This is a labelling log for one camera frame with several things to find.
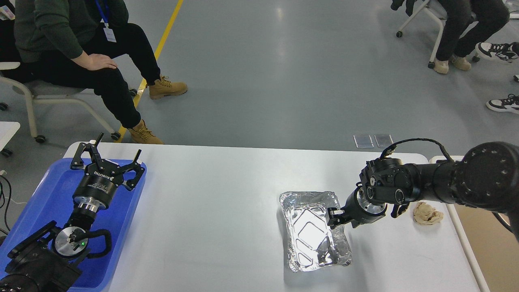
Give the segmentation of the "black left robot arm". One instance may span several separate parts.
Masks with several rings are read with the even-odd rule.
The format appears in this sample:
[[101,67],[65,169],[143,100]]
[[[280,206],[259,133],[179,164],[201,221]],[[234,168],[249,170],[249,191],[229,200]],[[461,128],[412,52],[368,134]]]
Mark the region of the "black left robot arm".
[[102,158],[101,139],[47,170],[1,245],[2,292],[100,292],[111,281],[146,172],[141,151]]

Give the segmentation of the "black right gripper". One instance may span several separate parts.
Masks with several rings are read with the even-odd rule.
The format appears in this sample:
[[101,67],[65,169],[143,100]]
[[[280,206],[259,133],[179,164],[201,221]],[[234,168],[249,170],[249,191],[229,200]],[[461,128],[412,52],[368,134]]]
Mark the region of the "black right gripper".
[[371,203],[361,187],[349,195],[343,209],[327,209],[327,226],[333,230],[340,225],[351,223],[353,228],[360,224],[373,223],[385,216],[388,204]]

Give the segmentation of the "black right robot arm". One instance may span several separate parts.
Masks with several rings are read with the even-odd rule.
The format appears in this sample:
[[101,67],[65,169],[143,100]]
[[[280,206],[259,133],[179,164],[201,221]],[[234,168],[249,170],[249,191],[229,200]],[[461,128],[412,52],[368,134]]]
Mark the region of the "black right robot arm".
[[404,164],[390,157],[396,147],[391,144],[380,157],[367,161],[345,206],[328,208],[331,229],[373,223],[384,217],[388,204],[393,204],[391,216],[397,218],[411,202],[425,200],[481,208],[496,217],[504,214],[508,230],[518,236],[518,146],[486,142],[454,161],[440,145],[446,159],[436,164]]

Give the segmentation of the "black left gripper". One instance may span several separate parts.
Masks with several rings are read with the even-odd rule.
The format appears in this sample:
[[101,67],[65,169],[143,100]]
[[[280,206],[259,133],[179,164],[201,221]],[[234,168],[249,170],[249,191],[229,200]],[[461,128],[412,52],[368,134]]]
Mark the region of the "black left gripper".
[[[120,166],[114,161],[103,161],[98,144],[104,133],[100,133],[97,140],[87,144],[81,142],[71,161],[71,170],[85,170],[85,174],[73,194],[74,207],[90,210],[105,210],[109,208],[117,189],[122,185],[128,191],[132,191],[139,183],[145,168],[142,166],[138,150],[134,160],[130,164]],[[88,152],[91,164],[85,165],[81,155]],[[131,179],[124,179],[124,174],[135,172]]]

